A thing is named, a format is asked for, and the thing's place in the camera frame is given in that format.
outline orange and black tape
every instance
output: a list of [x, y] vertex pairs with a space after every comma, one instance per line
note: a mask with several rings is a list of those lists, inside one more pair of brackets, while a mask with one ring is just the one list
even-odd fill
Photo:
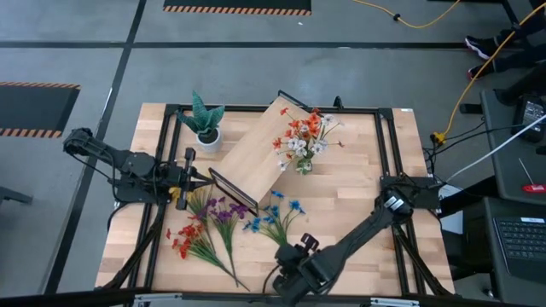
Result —
[[163, 8], [163, 10], [171, 13], [277, 14], [291, 16], [311, 15], [311, 11], [309, 9], [262, 9], [167, 5]]
[[58, 138], [61, 134], [60, 130], [0, 128], [0, 136]]
[[51, 82], [0, 82], [0, 86], [24, 86], [24, 87], [41, 87], [41, 88], [63, 88], [81, 90], [79, 84], [59, 84]]

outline concrete floor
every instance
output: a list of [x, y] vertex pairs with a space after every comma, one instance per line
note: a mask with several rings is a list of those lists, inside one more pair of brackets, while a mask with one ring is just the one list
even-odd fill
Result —
[[[450, 5], [426, 0], [381, 3], [416, 24], [433, 19]], [[388, 15], [349, 0], [313, 0], [312, 4], [313, 16], [286, 17], [164, 13], [162, 0], [148, 0], [136, 41], [460, 43], [466, 34], [488, 37], [510, 26], [502, 6], [496, 4], [461, 4], [425, 30], [398, 25]], [[526, 2], [511, 4], [520, 18], [530, 9]], [[138, 0], [47, 4], [4, 0], [0, 43], [125, 42], [137, 5]], [[79, 126], [94, 130], [99, 125], [121, 48], [0, 47], [1, 80], [81, 84], [67, 130]], [[189, 102], [191, 90], [197, 90], [205, 102], [266, 104], [282, 89], [318, 106], [331, 105], [334, 97], [341, 96], [347, 106], [414, 108], [421, 141], [429, 146], [428, 135], [445, 127], [468, 84], [467, 69], [479, 63], [477, 56], [460, 49], [133, 49], [105, 142], [129, 147], [143, 102]], [[481, 90], [506, 86], [524, 73], [514, 70], [480, 80], [466, 102], [478, 103]], [[458, 114], [453, 134], [479, 121], [479, 116]], [[448, 177], [488, 149], [484, 137], [464, 142], [439, 157], [437, 174]], [[82, 166], [62, 153], [61, 140], [1, 137], [0, 161], [0, 185], [34, 196], [32, 206], [4, 202], [0, 208], [0, 296], [40, 293]], [[465, 187], [491, 173], [487, 161], [453, 183]], [[94, 176], [59, 292], [94, 286], [112, 203], [109, 186]], [[457, 222], [444, 225], [460, 228]], [[461, 295], [485, 298], [475, 292], [479, 282], [458, 284]]]

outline sneaker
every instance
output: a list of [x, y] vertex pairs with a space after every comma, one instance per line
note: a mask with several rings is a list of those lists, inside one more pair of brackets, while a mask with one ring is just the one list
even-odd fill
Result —
[[476, 51], [479, 57], [484, 60], [489, 60], [489, 58], [497, 50], [497, 45], [495, 44], [495, 40], [493, 38], [479, 39], [467, 36], [464, 39], [464, 42], [467, 47], [473, 51]]
[[[477, 65], [476, 67], [472, 67], [468, 69], [468, 72], [467, 72], [468, 79], [472, 80], [474, 76], [479, 72], [482, 66], [483, 65]], [[476, 79], [485, 77], [488, 74], [494, 73], [494, 72], [495, 72], [495, 68], [493, 68], [493, 64], [491, 63], [484, 69], [483, 72], [481, 72], [481, 74]]]

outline vase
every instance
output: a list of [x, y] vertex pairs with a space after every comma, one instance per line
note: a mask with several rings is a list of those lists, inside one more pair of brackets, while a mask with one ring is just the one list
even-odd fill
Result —
[[209, 135], [195, 135], [197, 143], [206, 153], [217, 153], [222, 147], [222, 131], [219, 128], [213, 130]]

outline table leg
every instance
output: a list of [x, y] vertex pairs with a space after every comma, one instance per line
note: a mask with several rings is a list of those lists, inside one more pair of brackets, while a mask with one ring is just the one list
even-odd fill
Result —
[[2, 200], [15, 200], [19, 201], [20, 203], [30, 205], [32, 202], [32, 197], [15, 192], [9, 188], [0, 187], [0, 202]]
[[442, 212], [438, 217], [448, 217], [467, 206], [480, 201], [485, 196], [498, 197], [497, 180], [495, 176], [486, 178], [462, 191], [440, 201]]

